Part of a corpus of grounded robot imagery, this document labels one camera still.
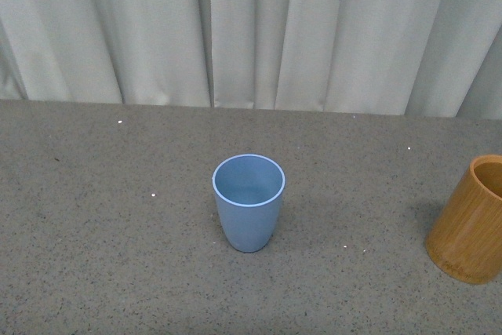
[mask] orange cup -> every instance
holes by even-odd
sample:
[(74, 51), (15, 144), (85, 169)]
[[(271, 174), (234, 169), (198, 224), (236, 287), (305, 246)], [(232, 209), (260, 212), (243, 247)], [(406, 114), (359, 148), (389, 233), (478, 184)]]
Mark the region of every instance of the orange cup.
[(472, 160), (426, 238), (429, 257), (462, 282), (483, 284), (502, 270), (502, 156)]

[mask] plastic cup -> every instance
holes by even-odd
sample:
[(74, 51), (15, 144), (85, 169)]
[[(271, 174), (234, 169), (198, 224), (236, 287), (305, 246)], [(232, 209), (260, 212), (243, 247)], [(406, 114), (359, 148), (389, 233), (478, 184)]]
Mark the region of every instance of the plastic cup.
[(267, 245), (277, 223), (286, 177), (273, 160), (237, 155), (218, 165), (213, 188), (221, 226), (229, 243), (243, 253)]

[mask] curtain fold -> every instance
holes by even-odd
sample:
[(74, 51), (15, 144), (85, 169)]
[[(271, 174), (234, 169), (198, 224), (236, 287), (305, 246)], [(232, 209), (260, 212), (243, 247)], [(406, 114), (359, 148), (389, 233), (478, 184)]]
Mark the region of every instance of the curtain fold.
[(0, 0), (0, 98), (502, 118), (502, 0)]

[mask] speckled surface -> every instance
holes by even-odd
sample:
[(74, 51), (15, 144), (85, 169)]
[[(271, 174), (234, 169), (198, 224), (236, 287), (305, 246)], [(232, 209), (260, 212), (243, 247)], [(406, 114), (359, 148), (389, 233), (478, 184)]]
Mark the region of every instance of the speckled surface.
[[(458, 282), (424, 248), (501, 121), (6, 100), (0, 119), (0, 333), (502, 333), (502, 276)], [(287, 177), (252, 254), (210, 179), (248, 152)]]

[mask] cup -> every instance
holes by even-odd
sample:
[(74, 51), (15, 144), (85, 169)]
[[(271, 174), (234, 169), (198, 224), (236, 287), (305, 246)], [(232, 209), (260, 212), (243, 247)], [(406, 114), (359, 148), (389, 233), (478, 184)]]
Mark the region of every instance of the cup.
[(272, 236), (286, 177), (260, 155), (237, 155), (218, 165), (213, 188), (221, 226), (229, 243), (243, 253), (262, 249)]
[(462, 282), (483, 284), (502, 270), (502, 156), (472, 160), (426, 238), (429, 257)]

